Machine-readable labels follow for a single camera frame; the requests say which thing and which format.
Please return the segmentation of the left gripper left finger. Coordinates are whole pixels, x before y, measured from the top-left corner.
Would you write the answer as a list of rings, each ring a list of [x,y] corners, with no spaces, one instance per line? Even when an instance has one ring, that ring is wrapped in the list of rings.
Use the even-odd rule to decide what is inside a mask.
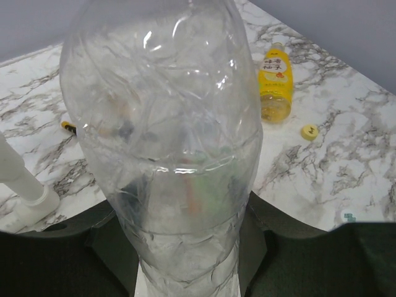
[[[134,296],[138,263],[103,201],[41,232],[2,232],[1,296]]]

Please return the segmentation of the yellow bottle cap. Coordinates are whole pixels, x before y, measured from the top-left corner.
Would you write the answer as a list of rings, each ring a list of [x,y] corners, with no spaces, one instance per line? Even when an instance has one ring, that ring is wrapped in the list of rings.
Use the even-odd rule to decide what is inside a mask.
[[[319,130],[314,124],[307,124],[301,128],[301,137],[308,141],[313,141],[319,135]]]

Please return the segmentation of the yellow drink bottle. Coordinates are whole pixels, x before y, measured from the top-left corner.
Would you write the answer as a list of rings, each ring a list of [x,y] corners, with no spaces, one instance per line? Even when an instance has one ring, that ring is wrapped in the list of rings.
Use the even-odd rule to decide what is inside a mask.
[[[280,123],[291,113],[293,71],[285,47],[271,45],[258,71],[261,117],[269,123]]]

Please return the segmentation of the clear plastic bottle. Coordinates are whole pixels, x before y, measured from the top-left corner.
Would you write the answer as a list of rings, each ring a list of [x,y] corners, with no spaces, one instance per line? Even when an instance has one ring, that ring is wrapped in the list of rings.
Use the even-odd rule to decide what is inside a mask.
[[[148,295],[238,296],[263,132],[235,2],[87,1],[59,78]]]

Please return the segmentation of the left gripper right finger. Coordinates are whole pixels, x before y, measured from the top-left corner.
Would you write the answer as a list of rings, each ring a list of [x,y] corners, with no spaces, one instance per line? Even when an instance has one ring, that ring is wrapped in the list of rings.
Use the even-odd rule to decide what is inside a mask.
[[[323,231],[251,194],[240,230],[242,296],[394,296],[395,224]]]

